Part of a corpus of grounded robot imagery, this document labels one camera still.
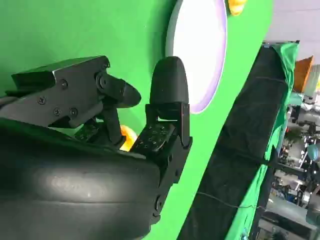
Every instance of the black cloth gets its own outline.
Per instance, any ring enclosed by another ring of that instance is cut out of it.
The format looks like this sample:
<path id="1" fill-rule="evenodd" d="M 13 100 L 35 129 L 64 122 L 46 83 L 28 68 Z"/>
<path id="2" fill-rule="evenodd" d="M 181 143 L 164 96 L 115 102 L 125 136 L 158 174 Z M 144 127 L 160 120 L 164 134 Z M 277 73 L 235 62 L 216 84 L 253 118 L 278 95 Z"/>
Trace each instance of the black cloth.
<path id="1" fill-rule="evenodd" d="M 232 153 L 264 157 L 287 92 L 280 57 L 273 48 L 262 47 L 221 130 L 198 192 L 241 204 L 260 164 Z M 197 194 L 178 239 L 224 240 L 236 213 L 235 207 Z"/>

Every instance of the green fabric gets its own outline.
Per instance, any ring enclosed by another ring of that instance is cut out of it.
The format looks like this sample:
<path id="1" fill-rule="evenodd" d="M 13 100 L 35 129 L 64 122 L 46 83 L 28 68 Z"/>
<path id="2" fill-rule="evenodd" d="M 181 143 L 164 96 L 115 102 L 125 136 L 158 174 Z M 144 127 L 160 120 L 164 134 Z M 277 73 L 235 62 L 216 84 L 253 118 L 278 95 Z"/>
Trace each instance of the green fabric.
<path id="1" fill-rule="evenodd" d="M 165 51 L 166 28 L 175 2 L 2 0 L 0 89 L 14 87 L 12 73 L 70 58 L 106 55 L 110 73 L 127 80 L 142 95 L 139 106 L 119 111 L 120 122 L 139 133 L 146 123 L 152 72 Z M 267 33 L 272 2 L 249 0 L 240 16 L 228 17 L 226 59 L 218 91 L 205 112 L 191 116 L 194 143 L 189 158 L 179 184 L 170 190 L 160 222 L 152 226 L 146 239 L 177 238 L 221 128 Z"/>
<path id="2" fill-rule="evenodd" d="M 295 62 L 298 53 L 298 44 L 297 43 L 285 43 L 285 44 L 276 44 L 272 47 L 276 50 L 278 55 L 281 58 L 282 69 L 285 73 L 286 83 L 288 85 L 288 91 L 285 94 L 283 104 L 279 109 L 275 123 L 273 125 L 273 130 L 271 137 L 269 139 L 268 146 L 265 151 L 265 159 L 269 160 L 271 155 L 272 146 L 277 148 L 282 125 L 286 121 L 286 111 L 287 105 L 290 101 L 290 95 L 294 85 L 294 72 L 295 72 Z M 244 196 L 240 206 L 248 208 L 240 208 L 232 222 L 232 225 L 229 229 L 229 232 L 225 240 L 238 240 L 241 238 L 243 229 L 251 229 L 259 198 L 260 186 L 264 180 L 265 174 L 267 172 L 267 166 L 262 165 L 257 171 L 246 195 Z"/>

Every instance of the black plastic part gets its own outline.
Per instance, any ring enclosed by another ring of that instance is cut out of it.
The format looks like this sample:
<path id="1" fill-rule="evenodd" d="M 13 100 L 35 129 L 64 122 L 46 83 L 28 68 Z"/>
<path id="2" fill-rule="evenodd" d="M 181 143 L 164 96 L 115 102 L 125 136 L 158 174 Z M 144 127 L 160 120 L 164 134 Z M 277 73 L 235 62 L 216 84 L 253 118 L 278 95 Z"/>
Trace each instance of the black plastic part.
<path id="1" fill-rule="evenodd" d="M 106 72 L 101 72 L 96 77 L 99 91 L 107 98 L 103 103 L 108 106 L 113 103 L 117 108 L 131 108 L 138 105 L 141 95 L 137 89 L 122 79 L 118 79 Z"/>
<path id="2" fill-rule="evenodd" d="M 3 240 L 131 240 L 150 231 L 160 172 L 142 155 L 0 118 Z"/>
<path id="3" fill-rule="evenodd" d="M 4 106 L 0 117 L 43 127 L 77 128 L 104 108 L 137 105 L 141 100 L 139 92 L 107 74 L 109 66 L 106 56 L 95 56 L 14 74 L 17 91 L 8 94 L 22 98 Z"/>
<path id="4" fill-rule="evenodd" d="M 7 105 L 7 104 L 11 104 L 14 101 L 16 101 L 18 98 L 14 97 L 14 96 L 3 96 L 0 97 L 0 108 Z"/>
<path id="5" fill-rule="evenodd" d="M 160 60 L 152 77 L 150 104 L 167 103 L 189 103 L 185 67 L 176 56 Z"/>
<path id="6" fill-rule="evenodd" d="M 121 134 L 117 109 L 104 109 L 99 116 L 103 122 L 97 122 L 95 118 L 87 121 L 75 134 L 75 138 L 82 142 L 119 149 L 125 143 L 126 137 Z"/>
<path id="7" fill-rule="evenodd" d="M 15 76 L 12 96 L 27 95 L 0 108 L 1 239 L 132 240 L 160 220 L 193 142 L 184 67 L 176 57 L 157 65 L 147 125 L 127 153 L 116 150 L 116 108 L 141 96 L 109 66 L 81 58 Z M 46 128 L 82 123 L 75 138 Z"/>

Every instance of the orange panel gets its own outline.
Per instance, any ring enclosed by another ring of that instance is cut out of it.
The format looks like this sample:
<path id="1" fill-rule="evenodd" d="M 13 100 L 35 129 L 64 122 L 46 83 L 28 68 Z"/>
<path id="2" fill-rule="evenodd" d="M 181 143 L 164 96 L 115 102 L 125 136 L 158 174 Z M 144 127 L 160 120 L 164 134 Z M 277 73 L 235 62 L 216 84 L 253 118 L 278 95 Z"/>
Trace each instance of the orange panel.
<path id="1" fill-rule="evenodd" d="M 313 62 L 314 56 L 295 62 L 293 85 L 293 89 L 295 92 L 303 93 Z"/>

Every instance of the gray wall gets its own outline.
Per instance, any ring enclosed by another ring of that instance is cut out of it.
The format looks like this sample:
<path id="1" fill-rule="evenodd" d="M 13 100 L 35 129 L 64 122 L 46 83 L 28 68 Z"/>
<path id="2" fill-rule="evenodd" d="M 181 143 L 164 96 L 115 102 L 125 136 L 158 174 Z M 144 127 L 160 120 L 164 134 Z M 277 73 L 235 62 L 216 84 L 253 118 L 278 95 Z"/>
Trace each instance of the gray wall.
<path id="1" fill-rule="evenodd" d="M 320 0 L 273 0 L 268 41 L 301 40 L 298 60 L 315 56 L 320 64 Z"/>

